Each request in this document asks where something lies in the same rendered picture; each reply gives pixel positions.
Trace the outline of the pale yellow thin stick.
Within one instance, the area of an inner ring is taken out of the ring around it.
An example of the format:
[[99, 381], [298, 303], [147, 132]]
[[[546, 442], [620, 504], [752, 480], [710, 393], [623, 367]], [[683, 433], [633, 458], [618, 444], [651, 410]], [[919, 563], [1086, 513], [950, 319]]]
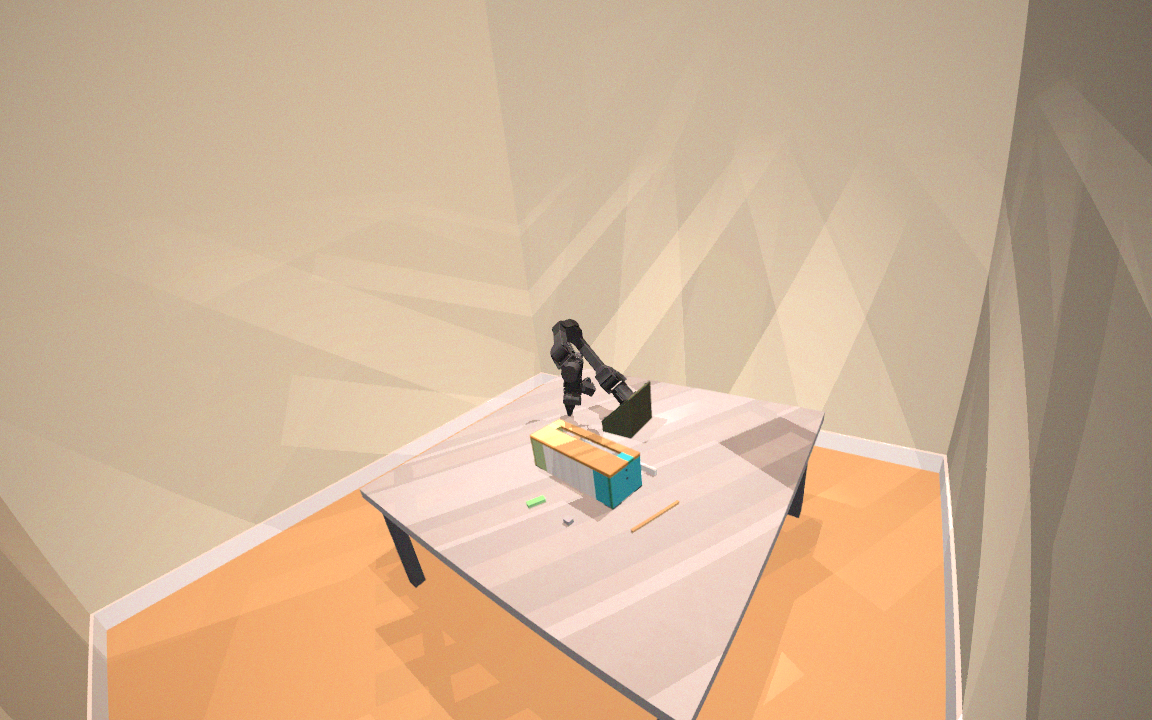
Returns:
[[641, 528], [643, 528], [646, 523], [649, 523], [649, 521], [653, 521], [653, 520], [659, 518], [660, 515], [664, 515], [664, 511], [669, 511], [669, 509], [675, 509], [675, 506], [677, 506], [679, 503], [680, 503], [679, 500], [675, 501], [675, 503], [669, 503], [669, 506], [667, 506], [666, 509], [657, 511], [657, 514], [653, 515], [652, 518], [647, 518], [646, 521], [643, 521], [643, 523], [637, 524], [637, 526], [634, 526], [631, 529], [632, 532], [635, 532], [635, 530], [639, 530]]

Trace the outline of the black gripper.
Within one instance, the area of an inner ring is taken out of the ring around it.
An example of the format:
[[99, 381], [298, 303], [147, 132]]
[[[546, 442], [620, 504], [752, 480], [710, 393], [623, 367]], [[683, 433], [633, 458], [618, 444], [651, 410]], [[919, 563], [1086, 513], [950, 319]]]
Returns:
[[576, 381], [573, 381], [573, 382], [566, 382], [564, 381], [563, 382], [563, 387], [564, 387], [563, 388], [563, 392], [564, 392], [563, 404], [566, 407], [566, 411], [567, 411], [568, 416], [573, 415], [573, 407], [581, 406], [581, 401], [582, 401], [581, 396], [579, 396], [579, 382], [581, 381], [582, 381], [582, 376], [577, 377]]

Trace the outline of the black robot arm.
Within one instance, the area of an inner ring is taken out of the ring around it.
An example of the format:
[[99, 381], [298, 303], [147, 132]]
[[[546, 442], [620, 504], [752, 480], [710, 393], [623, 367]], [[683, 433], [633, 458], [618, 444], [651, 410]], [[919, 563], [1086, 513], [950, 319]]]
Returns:
[[[561, 376], [563, 381], [573, 382], [576, 381], [577, 377], [582, 376], [582, 363], [584, 363], [582, 357], [585, 357], [588, 363], [594, 369], [596, 381], [599, 382], [599, 386], [602, 386], [602, 389], [605, 389], [608, 395], [612, 393], [612, 395], [616, 397], [617, 402], [620, 402], [620, 406], [626, 402], [626, 397], [631, 397], [634, 395], [636, 391], [634, 392], [627, 386], [626, 376], [616, 372], [616, 370], [612, 366], [605, 365], [602, 359], [596, 356], [593, 348], [591, 348], [584, 338], [582, 338], [579, 323], [575, 323], [573, 319], [567, 319], [564, 323], [556, 323], [556, 325], [553, 325], [552, 331], [554, 344], [550, 348], [550, 357], [552, 357], [552, 361], [556, 363], [558, 370], [562, 370]], [[579, 348], [579, 353], [573, 351], [571, 343], [575, 344], [576, 348]], [[594, 391], [596, 387], [594, 384], [591, 382], [590, 377], [582, 379], [579, 382], [579, 395], [589, 395], [590, 397], [593, 397]]]

